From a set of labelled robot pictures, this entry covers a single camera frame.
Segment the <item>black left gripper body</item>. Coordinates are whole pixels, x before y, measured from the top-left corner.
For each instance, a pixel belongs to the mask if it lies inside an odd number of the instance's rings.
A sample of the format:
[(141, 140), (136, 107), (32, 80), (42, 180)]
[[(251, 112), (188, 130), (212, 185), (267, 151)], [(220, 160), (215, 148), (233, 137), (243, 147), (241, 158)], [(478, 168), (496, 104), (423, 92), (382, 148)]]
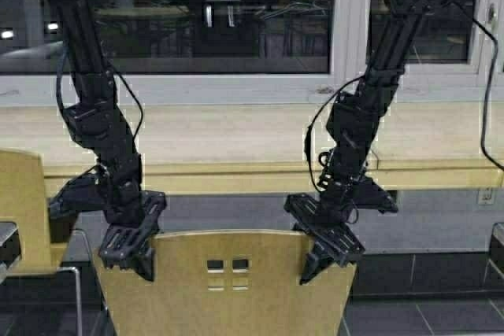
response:
[(142, 190), (127, 204), (114, 201), (108, 193), (108, 205), (103, 212), (109, 227), (98, 249), (103, 266), (131, 269), (133, 253), (152, 246), (150, 239), (159, 232), (158, 218), (166, 205), (166, 196), (159, 191)]

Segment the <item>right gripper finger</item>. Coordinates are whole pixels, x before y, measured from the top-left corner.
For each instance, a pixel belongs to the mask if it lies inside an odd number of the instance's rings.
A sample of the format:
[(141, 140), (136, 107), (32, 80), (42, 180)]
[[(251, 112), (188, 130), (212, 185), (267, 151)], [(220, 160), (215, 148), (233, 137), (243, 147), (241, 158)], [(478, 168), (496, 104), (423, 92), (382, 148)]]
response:
[(299, 284), (301, 286), (308, 284), (319, 273), (324, 271), (335, 263), (335, 255), (326, 248), (321, 242), (314, 242), (311, 249), (306, 254)]
[(301, 224), (301, 223), (295, 223), (292, 228), (291, 228), (292, 231), (296, 231), (296, 232), (302, 232), (304, 234), (310, 234), (311, 231), (308, 227), (306, 227), (305, 225)]

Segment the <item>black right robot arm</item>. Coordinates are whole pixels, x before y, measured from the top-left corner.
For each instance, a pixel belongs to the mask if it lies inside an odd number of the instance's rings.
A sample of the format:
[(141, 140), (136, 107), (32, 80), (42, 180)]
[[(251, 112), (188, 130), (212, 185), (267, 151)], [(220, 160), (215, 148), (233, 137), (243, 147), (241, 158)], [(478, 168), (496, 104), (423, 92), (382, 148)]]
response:
[(333, 264), (356, 264), (364, 246), (350, 229), (362, 209), (396, 213), (393, 197), (367, 176), (366, 161), (380, 121), (386, 115), (405, 73), (410, 47), (424, 18), (453, 0), (384, 0), (389, 9), (379, 43), (355, 91), (340, 88), (330, 99), (326, 129), (335, 146), (320, 155), (323, 169), (314, 182), (317, 198), (290, 194), (284, 209), (296, 220), (295, 230), (313, 240), (300, 284), (305, 285)]

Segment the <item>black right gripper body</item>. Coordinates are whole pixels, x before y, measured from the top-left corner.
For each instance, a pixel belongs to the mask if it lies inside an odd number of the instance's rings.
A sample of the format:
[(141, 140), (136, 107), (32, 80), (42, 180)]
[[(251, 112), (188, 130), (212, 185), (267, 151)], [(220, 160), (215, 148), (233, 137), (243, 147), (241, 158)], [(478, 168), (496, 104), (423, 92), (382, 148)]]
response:
[(347, 223), (337, 216), (323, 214), (320, 203), (308, 194), (289, 194), (284, 210), (295, 223), (301, 223), (311, 231), (306, 234), (313, 242), (321, 242), (334, 255), (335, 263), (340, 267), (357, 263), (365, 248)]

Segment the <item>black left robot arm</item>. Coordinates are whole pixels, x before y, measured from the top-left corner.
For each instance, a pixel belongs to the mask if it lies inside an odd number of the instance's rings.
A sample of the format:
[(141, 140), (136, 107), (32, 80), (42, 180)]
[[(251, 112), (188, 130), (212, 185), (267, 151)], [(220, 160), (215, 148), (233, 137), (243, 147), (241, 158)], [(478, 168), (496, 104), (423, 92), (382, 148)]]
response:
[(103, 53), (90, 0), (48, 0), (64, 42), (57, 68), (57, 107), (74, 143), (91, 150), (94, 166), (70, 179), (48, 205), (51, 218), (103, 212), (109, 227), (98, 249), (105, 268), (155, 279), (158, 218), (166, 196), (142, 188), (142, 158), (118, 105), (121, 74)]

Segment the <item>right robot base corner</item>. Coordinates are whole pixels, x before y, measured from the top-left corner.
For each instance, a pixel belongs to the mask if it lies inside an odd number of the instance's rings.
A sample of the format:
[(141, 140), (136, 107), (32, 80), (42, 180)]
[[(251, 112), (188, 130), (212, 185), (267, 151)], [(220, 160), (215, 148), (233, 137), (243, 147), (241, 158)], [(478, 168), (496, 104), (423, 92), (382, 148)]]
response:
[(488, 258), (493, 268), (503, 275), (503, 222), (495, 223), (492, 227)]

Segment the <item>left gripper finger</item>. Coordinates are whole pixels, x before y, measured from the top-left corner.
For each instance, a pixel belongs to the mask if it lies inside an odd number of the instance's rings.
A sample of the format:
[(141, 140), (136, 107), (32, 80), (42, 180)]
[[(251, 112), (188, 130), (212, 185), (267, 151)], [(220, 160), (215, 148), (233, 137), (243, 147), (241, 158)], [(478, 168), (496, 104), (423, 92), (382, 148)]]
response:
[(144, 246), (133, 253), (130, 268), (144, 280), (153, 282), (155, 280), (154, 258), (155, 249), (152, 246)]

